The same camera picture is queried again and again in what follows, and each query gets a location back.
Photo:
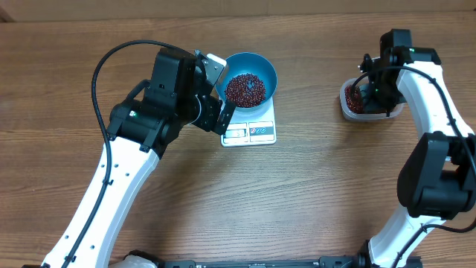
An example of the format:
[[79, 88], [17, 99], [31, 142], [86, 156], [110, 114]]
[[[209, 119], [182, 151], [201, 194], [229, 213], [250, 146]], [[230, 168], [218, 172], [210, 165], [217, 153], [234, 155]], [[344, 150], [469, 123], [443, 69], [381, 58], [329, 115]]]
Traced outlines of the red adzuki beans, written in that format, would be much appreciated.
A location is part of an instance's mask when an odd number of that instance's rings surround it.
[[264, 82], [255, 74], [240, 74], [232, 78], [225, 88], [225, 97], [237, 107], [252, 108], [266, 99]]

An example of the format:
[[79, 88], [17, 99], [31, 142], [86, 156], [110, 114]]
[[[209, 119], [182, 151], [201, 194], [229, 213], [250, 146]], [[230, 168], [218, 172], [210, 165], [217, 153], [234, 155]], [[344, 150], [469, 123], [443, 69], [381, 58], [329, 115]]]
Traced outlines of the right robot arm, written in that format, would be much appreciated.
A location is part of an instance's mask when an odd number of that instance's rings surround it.
[[420, 267], [409, 258], [435, 229], [467, 233], [445, 221], [475, 205], [475, 133], [461, 118], [443, 79], [433, 48], [413, 46], [411, 32], [392, 29], [379, 41], [380, 55], [359, 66], [364, 86], [350, 87], [363, 112], [389, 116], [399, 104], [410, 108], [419, 141], [397, 179], [399, 207], [358, 255], [359, 267]]

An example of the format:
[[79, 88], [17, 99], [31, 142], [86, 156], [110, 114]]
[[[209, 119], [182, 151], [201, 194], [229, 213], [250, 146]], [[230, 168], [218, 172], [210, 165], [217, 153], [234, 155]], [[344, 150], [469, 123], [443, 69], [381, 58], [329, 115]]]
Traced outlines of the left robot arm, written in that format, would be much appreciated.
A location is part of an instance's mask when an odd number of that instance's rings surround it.
[[167, 146], [192, 124], [226, 132], [235, 106], [211, 92], [226, 60], [200, 51], [161, 48], [152, 76], [138, 83], [102, 124], [103, 152], [71, 222], [41, 267], [107, 267], [118, 233], [139, 190]]

